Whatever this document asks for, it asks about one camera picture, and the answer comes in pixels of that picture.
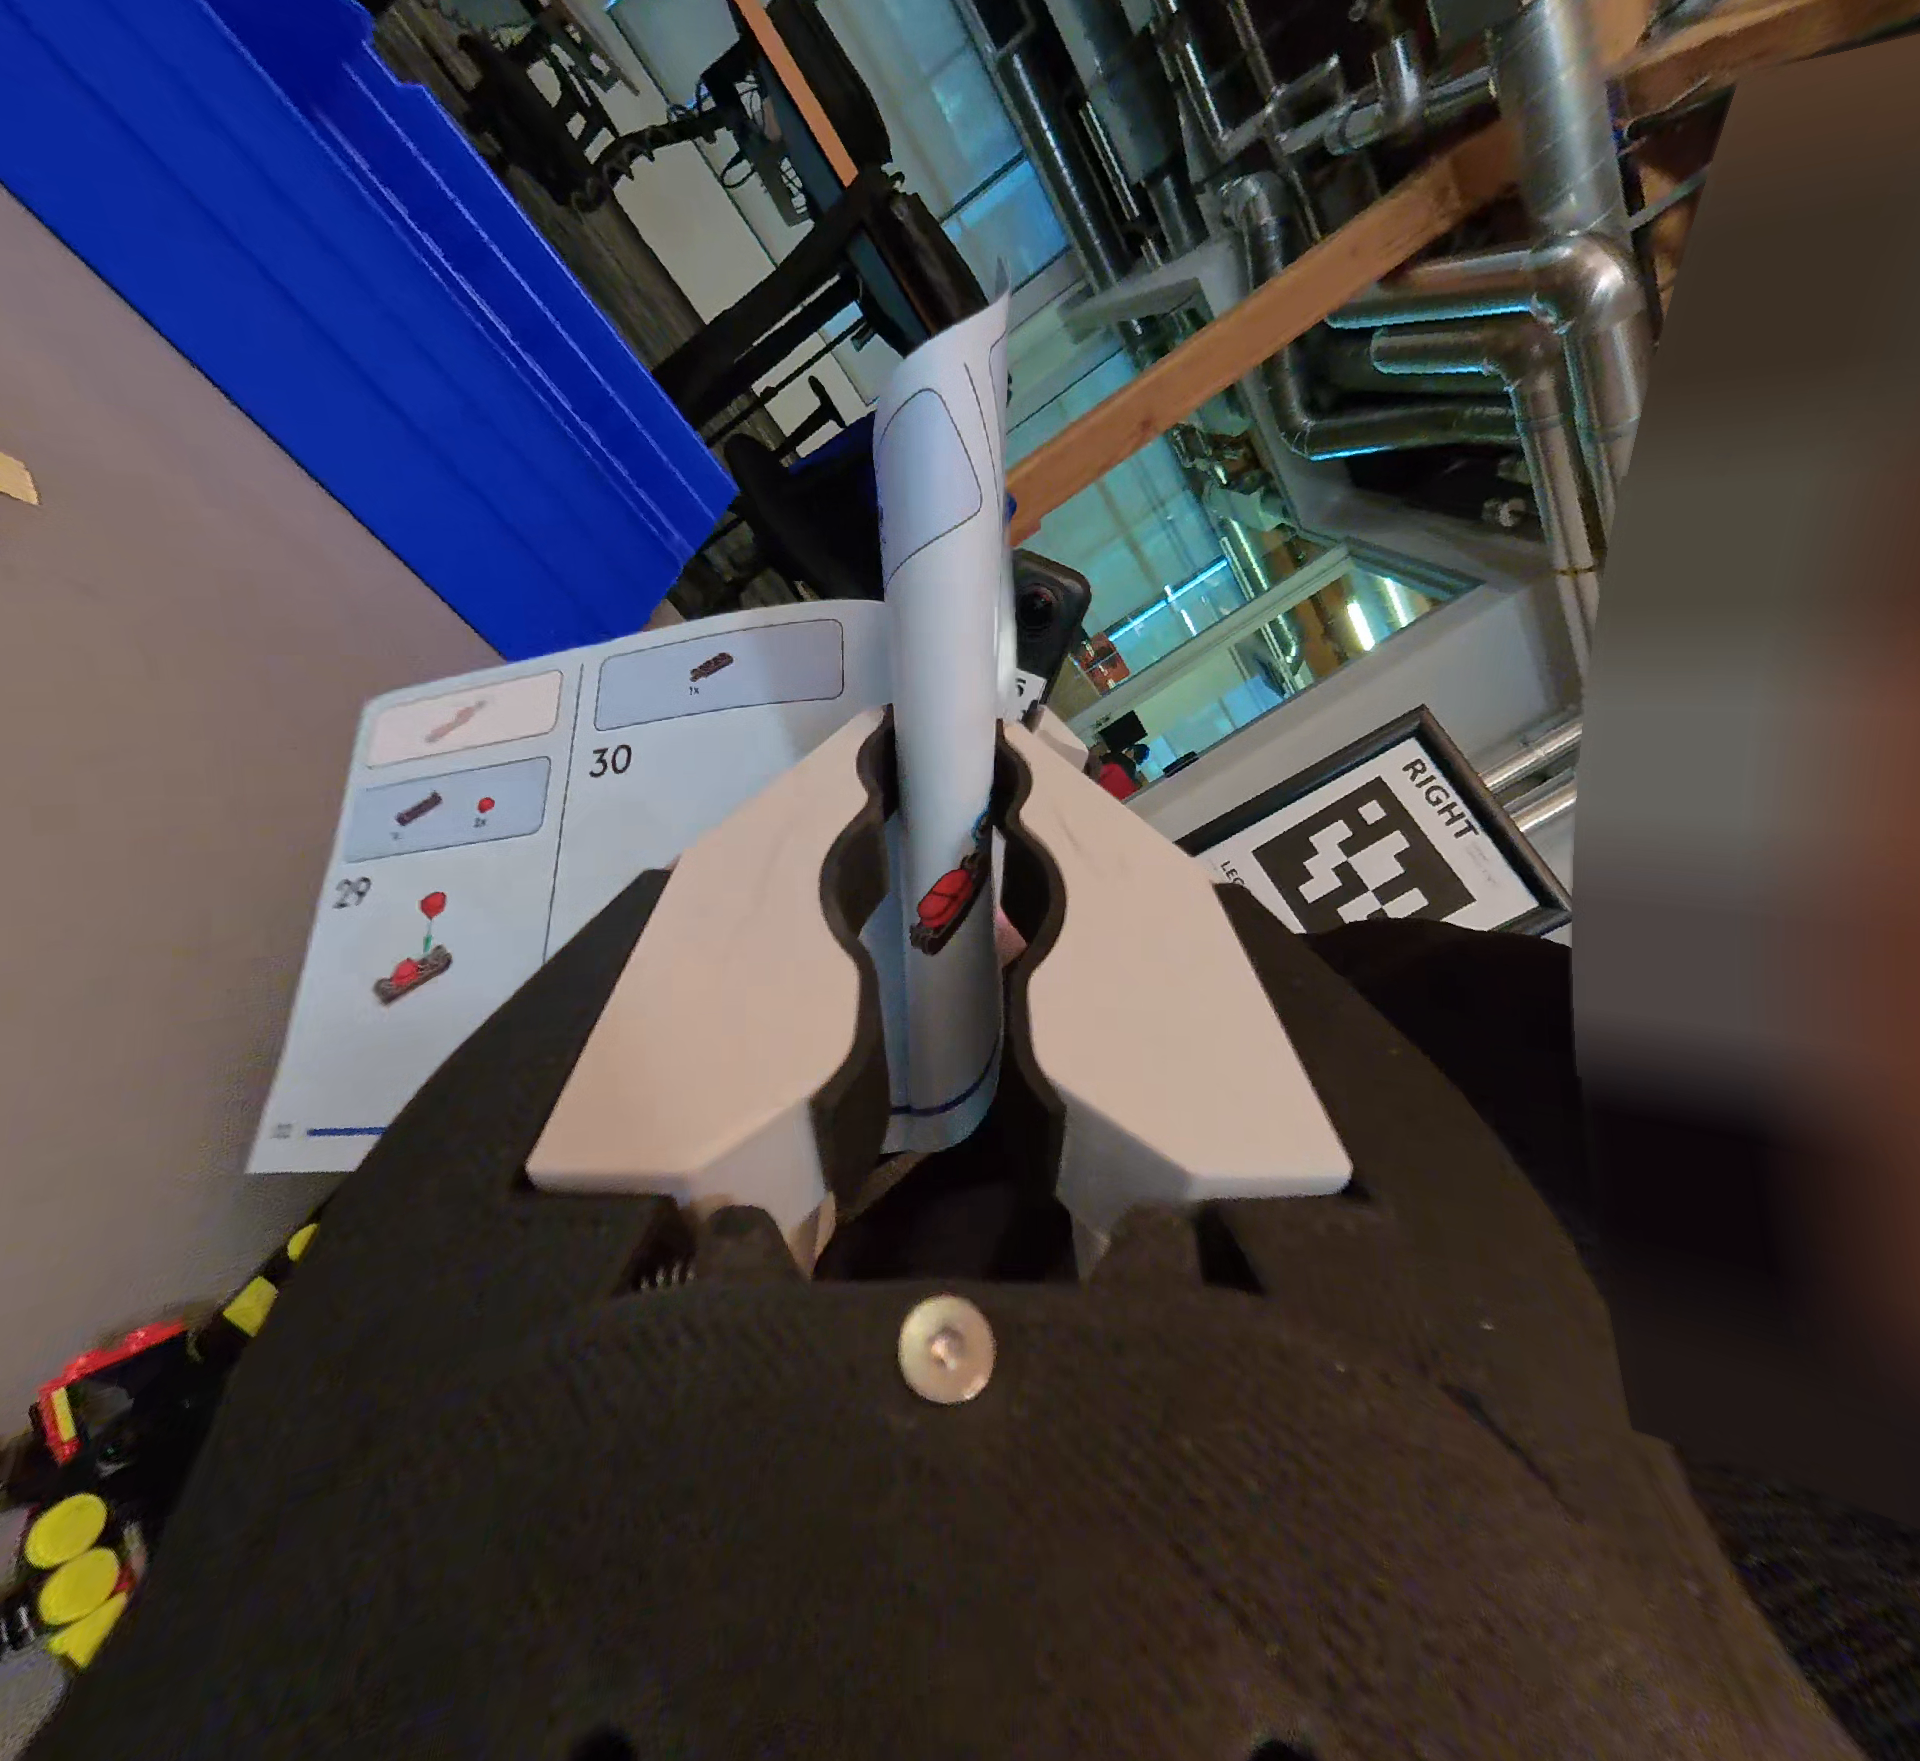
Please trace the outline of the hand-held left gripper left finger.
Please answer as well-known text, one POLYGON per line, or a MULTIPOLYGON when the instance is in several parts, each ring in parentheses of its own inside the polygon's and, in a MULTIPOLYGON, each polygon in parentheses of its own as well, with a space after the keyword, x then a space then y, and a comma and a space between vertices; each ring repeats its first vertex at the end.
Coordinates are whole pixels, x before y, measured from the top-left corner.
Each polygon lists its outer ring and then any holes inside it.
POLYGON ((752 1207, 817 1237, 893 1114, 865 932, 891 897, 895 729, 849 720, 680 857, 528 1158, 546 1193, 752 1207))

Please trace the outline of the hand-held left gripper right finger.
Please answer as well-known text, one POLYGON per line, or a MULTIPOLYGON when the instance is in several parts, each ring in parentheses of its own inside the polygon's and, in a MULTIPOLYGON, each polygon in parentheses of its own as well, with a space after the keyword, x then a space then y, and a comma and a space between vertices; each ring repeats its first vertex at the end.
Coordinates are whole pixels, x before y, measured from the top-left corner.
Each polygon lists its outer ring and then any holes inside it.
POLYGON ((1076 1241, 1140 1207, 1340 1193, 1352 1158, 1211 872, 1053 744, 1003 751, 1007 855, 1041 875, 1017 1013, 1076 1241))

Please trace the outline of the lego instruction booklet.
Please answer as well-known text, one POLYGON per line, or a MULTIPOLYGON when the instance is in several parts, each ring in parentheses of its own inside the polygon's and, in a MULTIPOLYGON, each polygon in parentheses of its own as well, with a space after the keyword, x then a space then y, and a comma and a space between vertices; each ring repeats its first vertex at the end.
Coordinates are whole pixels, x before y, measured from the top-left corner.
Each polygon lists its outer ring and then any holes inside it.
POLYGON ((345 1172, 641 879, 884 710, 889 897, 865 932, 886 1149, 997 1097, 1009 288, 907 356, 874 415, 883 601, 806 601, 568 651, 366 710, 250 1172, 345 1172))

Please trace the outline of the black yellow lego spider model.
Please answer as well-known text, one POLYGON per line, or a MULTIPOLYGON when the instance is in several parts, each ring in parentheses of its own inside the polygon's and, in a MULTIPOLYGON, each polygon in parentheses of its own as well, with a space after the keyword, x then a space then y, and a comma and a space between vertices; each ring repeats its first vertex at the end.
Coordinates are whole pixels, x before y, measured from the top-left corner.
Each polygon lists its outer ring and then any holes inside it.
POLYGON ((46 1651, 70 1674, 126 1615, 229 1391, 312 1245, 312 1210, 211 1313, 160 1319, 70 1360, 4 1445, 4 1654, 46 1651))

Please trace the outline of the black office chair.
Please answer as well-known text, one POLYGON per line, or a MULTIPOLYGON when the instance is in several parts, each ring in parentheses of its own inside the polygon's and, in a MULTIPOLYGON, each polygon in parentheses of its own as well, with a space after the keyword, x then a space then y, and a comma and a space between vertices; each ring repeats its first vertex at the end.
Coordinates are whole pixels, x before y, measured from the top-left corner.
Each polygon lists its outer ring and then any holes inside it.
POLYGON ((784 579, 823 599, 884 599, 872 419, 794 463, 735 434, 725 463, 741 518, 784 579))

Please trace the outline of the wooden ceiling beam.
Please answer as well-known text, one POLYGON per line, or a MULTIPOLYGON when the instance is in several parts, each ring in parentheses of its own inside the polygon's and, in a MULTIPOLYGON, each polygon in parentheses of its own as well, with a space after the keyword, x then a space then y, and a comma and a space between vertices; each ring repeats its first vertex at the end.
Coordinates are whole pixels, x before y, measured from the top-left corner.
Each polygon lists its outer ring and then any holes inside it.
MULTIPOLYGON (((1601 40, 1606 77, 1626 102, 1663 107, 1748 71, 1837 50, 1916 21, 1919 0, 1722 0, 1700 21, 1629 47, 1601 40)), ((1520 181, 1520 115, 1486 127, 1423 165, 1383 203, 1309 249, 1276 281, 1207 324, 1111 399, 1019 461, 1011 540, 1028 542, 1045 517, 1164 436, 1200 404, 1303 338, 1311 326, 1390 268, 1494 205, 1520 181)))

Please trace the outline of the silver ventilation ducts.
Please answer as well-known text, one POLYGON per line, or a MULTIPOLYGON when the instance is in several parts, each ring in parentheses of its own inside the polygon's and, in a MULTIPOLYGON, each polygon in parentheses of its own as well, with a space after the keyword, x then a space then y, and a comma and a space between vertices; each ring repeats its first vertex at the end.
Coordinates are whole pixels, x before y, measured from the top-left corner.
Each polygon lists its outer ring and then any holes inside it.
POLYGON ((1315 412, 1290 344, 1260 374, 1285 446, 1309 461, 1514 440, 1587 674, 1655 361, 1590 0, 1523 9, 1494 35, 1492 83, 1533 242, 1421 263, 1330 324, 1366 334, 1376 372, 1497 381, 1511 429, 1492 404, 1461 396, 1315 412))

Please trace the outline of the black office desk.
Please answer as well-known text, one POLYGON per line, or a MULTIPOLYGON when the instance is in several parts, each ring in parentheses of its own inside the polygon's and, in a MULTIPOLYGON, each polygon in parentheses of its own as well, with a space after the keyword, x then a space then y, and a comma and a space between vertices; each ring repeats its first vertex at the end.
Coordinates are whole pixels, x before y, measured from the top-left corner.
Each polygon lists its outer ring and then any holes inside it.
POLYGON ((927 205, 883 165, 865 166, 801 242, 745 297, 653 371, 702 429, 838 314, 901 356, 990 304, 927 205))

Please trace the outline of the blue plastic storage bin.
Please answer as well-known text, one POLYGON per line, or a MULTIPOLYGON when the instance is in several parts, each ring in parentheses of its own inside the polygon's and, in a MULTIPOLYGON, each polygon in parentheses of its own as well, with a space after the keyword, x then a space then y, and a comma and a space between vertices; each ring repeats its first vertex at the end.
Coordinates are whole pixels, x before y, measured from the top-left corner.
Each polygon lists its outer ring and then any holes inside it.
POLYGON ((4 187, 501 654, 634 635, 735 482, 355 0, 3 0, 4 187))

